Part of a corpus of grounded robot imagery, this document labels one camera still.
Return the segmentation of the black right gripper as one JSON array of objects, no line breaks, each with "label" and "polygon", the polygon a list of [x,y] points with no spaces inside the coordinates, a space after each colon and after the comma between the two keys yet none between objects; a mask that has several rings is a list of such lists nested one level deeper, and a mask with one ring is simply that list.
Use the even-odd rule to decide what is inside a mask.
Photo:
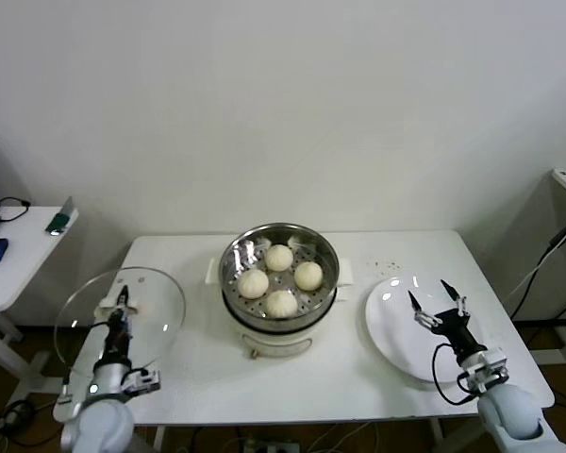
[{"label": "black right gripper", "polygon": [[468,329],[471,316],[466,309],[466,297],[460,295],[458,290],[445,280],[442,279],[441,284],[456,306],[453,309],[438,313],[435,317],[423,311],[413,292],[408,291],[414,312],[413,319],[420,326],[432,329],[435,335],[445,337],[456,355],[457,363],[462,364],[472,355],[486,351],[487,347],[480,344]]}]

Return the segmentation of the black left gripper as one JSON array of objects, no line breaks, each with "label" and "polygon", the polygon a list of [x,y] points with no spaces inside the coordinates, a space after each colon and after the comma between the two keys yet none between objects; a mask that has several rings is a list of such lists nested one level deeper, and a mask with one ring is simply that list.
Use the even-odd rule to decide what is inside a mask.
[{"label": "black left gripper", "polygon": [[129,323],[138,314],[138,302],[131,295],[129,287],[124,286],[115,300],[108,316],[108,336],[104,351],[107,354],[128,354],[131,341]]}]

